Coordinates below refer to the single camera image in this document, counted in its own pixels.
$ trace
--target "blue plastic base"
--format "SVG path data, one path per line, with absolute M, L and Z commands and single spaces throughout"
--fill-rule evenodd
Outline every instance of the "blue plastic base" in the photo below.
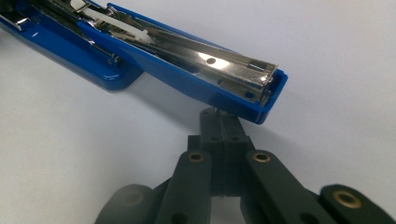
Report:
M 17 10 L 31 19 L 31 28 L 21 32 L 0 19 L 3 29 L 102 88 L 109 91 L 122 90 L 143 73 L 141 68 L 129 62 L 114 62 L 113 58 L 94 48 L 80 36 L 24 2 L 19 2 Z
M 122 7 L 111 6 L 132 17 L 151 22 L 171 32 L 218 47 L 201 38 L 186 34 Z M 143 71 L 146 71 L 194 99 L 213 105 L 242 119 L 261 124 L 265 121 L 288 79 L 282 71 L 277 70 L 270 87 L 273 95 L 267 104 L 264 106 L 252 104 L 239 96 L 223 90 L 219 86 L 201 80 L 155 55 L 122 42 L 110 35 L 103 34 L 84 22 L 78 23 L 81 32 L 93 40 L 96 47 L 118 55 L 120 57 L 119 60 L 114 60 L 114 58 L 103 53 L 102 50 L 94 48 L 88 41 L 70 32 L 61 24 L 41 14 L 25 2 L 20 1 L 17 9 L 20 13 L 32 20 L 33 26 L 24 32 L 20 32 L 0 19 L 0 25 L 4 29 L 14 34 L 29 46 L 54 59 L 56 62 L 65 65 L 110 91 L 126 88 Z

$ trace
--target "stapler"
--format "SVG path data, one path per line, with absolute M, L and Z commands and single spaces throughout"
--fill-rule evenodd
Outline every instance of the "stapler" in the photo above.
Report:
M 98 86 L 118 91 L 147 72 L 176 90 L 262 124 L 287 76 L 135 12 L 88 0 L 2 0 L 0 26 Z

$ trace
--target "chrome metal part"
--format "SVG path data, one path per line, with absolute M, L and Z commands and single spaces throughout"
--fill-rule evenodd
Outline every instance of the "chrome metal part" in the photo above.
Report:
M 30 26 L 30 19 L 23 16 L 18 11 L 0 13 L 0 18 L 7 21 L 20 31 L 26 30 Z
M 98 22 L 95 28 L 154 52 L 159 58 L 251 103 L 264 105 L 268 100 L 268 86 L 276 70 L 275 64 L 253 60 L 227 49 L 188 39 L 146 21 L 135 20 L 122 12 L 115 12 L 115 15 L 125 23 L 148 30 L 154 44 L 136 41 L 133 35 L 106 22 Z
M 32 1 L 39 3 L 42 7 L 41 11 L 50 14 L 55 20 L 86 38 L 87 41 L 90 40 L 80 32 L 76 26 L 77 21 L 86 21 L 92 27 L 118 40 L 144 49 L 162 60 L 190 72 L 192 76 L 218 86 L 253 104 L 265 105 L 271 95 L 268 89 L 276 71 L 275 64 L 253 60 L 227 49 L 189 39 L 148 21 L 133 18 L 117 11 L 114 7 L 103 8 L 83 1 L 85 5 L 82 8 L 74 9 L 71 7 L 73 0 Z M 84 13 L 84 9 L 87 7 L 89 10 L 126 23 L 138 30 L 148 31 L 153 43 L 136 40 L 136 36 L 116 25 L 87 16 Z M 56 13 L 48 12 L 46 8 L 56 11 Z

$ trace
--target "white table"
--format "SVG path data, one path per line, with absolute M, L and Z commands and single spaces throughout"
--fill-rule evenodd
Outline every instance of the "white table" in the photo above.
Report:
M 290 77 L 257 148 L 308 189 L 339 183 L 396 218 L 394 1 L 114 2 Z M 107 92 L 0 30 L 0 223 L 93 223 L 113 192 L 170 177 L 197 102 L 144 74 Z M 214 199 L 212 223 L 243 223 L 237 199 Z

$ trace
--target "stapler anvil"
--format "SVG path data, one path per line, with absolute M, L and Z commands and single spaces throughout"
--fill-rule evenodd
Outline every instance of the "stapler anvil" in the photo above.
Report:
M 147 72 L 182 93 L 261 124 L 286 83 L 242 56 L 122 7 L 87 0 L 1 0 L 0 25 L 109 91 Z

